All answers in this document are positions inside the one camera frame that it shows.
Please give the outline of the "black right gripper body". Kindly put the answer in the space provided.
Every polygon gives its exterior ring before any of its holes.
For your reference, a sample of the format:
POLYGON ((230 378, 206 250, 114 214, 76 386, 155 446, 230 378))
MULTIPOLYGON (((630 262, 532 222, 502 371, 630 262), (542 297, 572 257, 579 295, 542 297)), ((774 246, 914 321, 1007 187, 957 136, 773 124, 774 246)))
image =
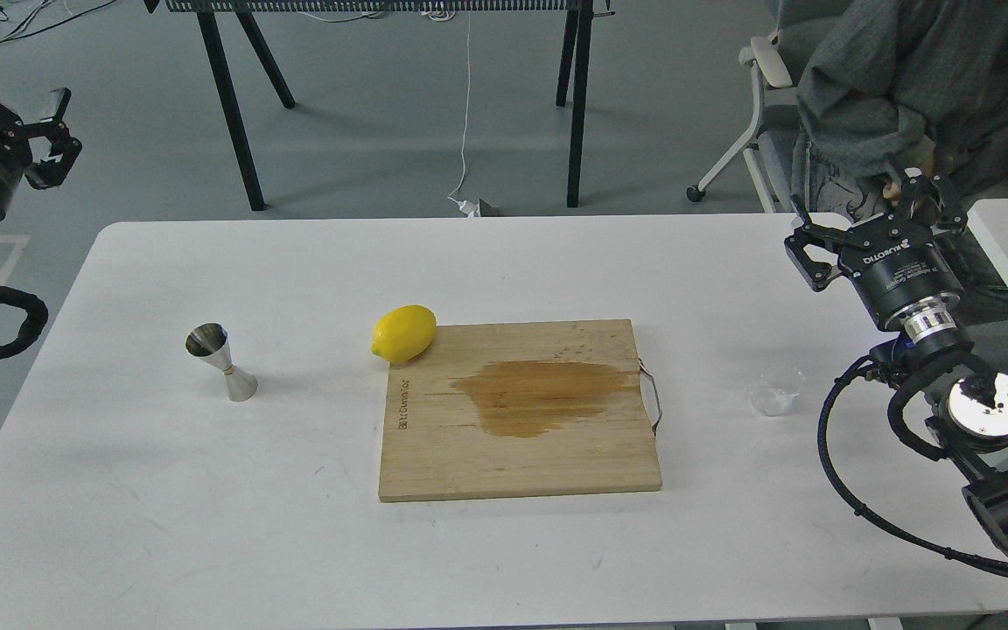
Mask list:
POLYGON ((864 309, 880 331, 893 332, 920 302, 947 307, 963 298, 963 285, 935 246, 932 228, 888 213, 848 228, 837 256, 864 309))

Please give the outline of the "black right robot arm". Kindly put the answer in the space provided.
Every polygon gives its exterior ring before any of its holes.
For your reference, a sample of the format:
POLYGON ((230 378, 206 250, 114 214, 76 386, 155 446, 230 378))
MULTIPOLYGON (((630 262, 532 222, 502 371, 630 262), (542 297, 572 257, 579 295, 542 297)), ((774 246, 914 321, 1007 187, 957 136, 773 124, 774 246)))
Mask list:
POLYGON ((873 324, 892 334, 835 379, 817 418, 818 461, 857 517, 949 561, 1008 578, 1008 470, 984 461, 1008 447, 1008 374, 973 352, 955 318, 963 285, 940 249, 967 228, 967 211, 947 177, 908 174, 892 155, 885 168, 899 184, 899 204, 847 230, 820 226, 799 195, 789 200, 797 224, 784 244, 808 286, 823 291, 837 277, 849 279, 873 324), (836 399, 859 378, 891 387, 885 415, 896 438, 931 461, 951 461, 967 479, 964 501, 1004 561, 907 533, 845 485, 830 458, 829 420, 836 399))

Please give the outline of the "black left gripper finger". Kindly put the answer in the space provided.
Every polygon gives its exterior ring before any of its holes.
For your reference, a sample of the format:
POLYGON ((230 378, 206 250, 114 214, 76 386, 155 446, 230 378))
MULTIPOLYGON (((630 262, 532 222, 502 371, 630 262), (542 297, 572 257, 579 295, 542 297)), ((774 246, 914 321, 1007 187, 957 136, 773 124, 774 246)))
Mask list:
POLYGON ((45 100, 44 110, 35 122, 21 125, 21 139, 44 138, 48 141, 69 141, 71 131, 64 123, 64 115, 71 102, 72 91, 68 87, 52 89, 45 100))
POLYGON ((35 190, 59 187, 81 154, 81 141, 71 132, 49 133, 45 140, 51 145, 48 154, 24 168, 25 179, 35 190))

